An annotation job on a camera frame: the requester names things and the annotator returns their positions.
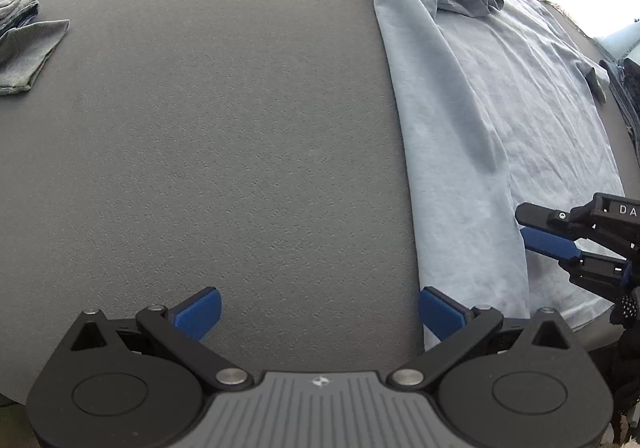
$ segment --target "screw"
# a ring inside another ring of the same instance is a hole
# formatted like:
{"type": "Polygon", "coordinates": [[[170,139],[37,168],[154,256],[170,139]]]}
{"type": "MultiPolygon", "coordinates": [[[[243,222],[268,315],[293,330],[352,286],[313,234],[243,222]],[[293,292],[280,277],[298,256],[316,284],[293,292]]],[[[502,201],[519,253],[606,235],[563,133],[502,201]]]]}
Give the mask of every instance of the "screw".
{"type": "Polygon", "coordinates": [[[216,374],[216,379],[224,384],[240,384],[244,383],[248,378],[249,375],[246,371],[237,367],[223,368],[216,374]]]}
{"type": "Polygon", "coordinates": [[[391,378],[402,386],[414,386],[424,381],[422,373],[414,368],[400,368],[393,373],[391,378]]]}

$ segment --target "triangular cutout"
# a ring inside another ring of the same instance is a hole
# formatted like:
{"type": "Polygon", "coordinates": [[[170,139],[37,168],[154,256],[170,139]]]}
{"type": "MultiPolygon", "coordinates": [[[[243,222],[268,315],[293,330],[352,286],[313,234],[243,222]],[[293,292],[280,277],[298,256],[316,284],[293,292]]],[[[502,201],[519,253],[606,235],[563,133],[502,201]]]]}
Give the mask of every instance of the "triangular cutout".
{"type": "Polygon", "coordinates": [[[74,342],[72,351],[84,351],[85,349],[95,349],[97,347],[104,347],[107,342],[104,341],[100,329],[95,322],[87,322],[82,327],[78,338],[74,342]]]}
{"type": "Polygon", "coordinates": [[[544,322],[540,326],[536,337],[533,338],[533,345],[538,345],[540,347],[552,347],[554,349],[569,348],[569,345],[567,345],[564,336],[562,336],[562,333],[555,322],[544,322]]]}

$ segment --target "light blue fabric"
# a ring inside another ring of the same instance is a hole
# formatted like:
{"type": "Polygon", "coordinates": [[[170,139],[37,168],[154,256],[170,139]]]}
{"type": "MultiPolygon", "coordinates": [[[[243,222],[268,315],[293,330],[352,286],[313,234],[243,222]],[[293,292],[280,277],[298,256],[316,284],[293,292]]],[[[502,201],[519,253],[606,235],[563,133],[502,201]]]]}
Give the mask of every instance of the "light blue fabric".
{"type": "Polygon", "coordinates": [[[537,0],[374,6],[401,120],[421,287],[511,317],[553,306],[572,327],[603,313],[607,301],[570,284],[555,261],[525,253],[513,213],[525,201],[570,209],[596,191],[623,193],[587,81],[603,99],[606,73],[537,0]]]}

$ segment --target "gray ribbed plate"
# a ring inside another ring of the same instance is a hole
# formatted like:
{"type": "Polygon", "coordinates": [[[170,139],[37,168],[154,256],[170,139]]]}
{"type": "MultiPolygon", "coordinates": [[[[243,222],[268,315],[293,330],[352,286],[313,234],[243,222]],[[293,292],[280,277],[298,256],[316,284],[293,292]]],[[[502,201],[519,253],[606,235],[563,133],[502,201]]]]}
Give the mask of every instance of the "gray ribbed plate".
{"type": "Polygon", "coordinates": [[[429,401],[396,392],[375,372],[268,372],[219,395],[174,448],[468,448],[429,401]]]}

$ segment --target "blue textured pad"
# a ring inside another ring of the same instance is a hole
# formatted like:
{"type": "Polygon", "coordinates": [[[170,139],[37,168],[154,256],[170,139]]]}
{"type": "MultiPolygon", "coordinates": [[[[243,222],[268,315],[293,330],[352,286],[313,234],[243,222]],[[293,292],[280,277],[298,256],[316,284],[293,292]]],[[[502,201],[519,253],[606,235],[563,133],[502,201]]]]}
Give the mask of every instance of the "blue textured pad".
{"type": "Polygon", "coordinates": [[[188,337],[200,341],[222,316],[222,296],[211,287],[210,291],[175,313],[174,327],[188,337]]]}
{"type": "Polygon", "coordinates": [[[418,300],[420,320],[440,341],[466,325],[465,316],[436,295],[423,289],[418,300]]]}
{"type": "Polygon", "coordinates": [[[520,230],[524,239],[524,247],[555,259],[556,261],[568,261],[574,257],[580,257],[582,250],[569,239],[563,239],[533,228],[520,230]]]}

